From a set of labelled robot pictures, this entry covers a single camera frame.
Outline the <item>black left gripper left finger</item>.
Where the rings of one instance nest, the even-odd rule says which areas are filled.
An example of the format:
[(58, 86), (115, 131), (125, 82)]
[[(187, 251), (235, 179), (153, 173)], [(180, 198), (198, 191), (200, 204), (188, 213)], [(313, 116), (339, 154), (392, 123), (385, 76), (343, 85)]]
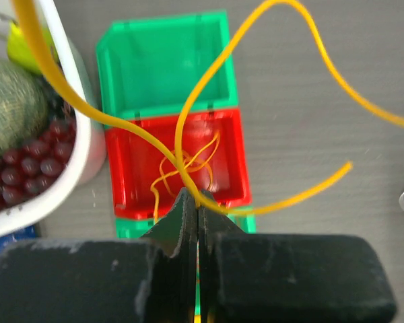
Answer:
[(197, 211), (182, 189), (137, 239), (35, 239), (0, 254), (0, 322), (192, 322)]

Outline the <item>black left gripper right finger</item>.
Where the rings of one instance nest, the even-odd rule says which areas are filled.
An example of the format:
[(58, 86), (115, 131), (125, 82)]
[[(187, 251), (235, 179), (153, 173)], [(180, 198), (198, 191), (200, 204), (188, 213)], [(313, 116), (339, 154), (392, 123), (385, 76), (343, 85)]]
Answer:
[(202, 322), (391, 322), (397, 301), (359, 236), (248, 234), (198, 210)]

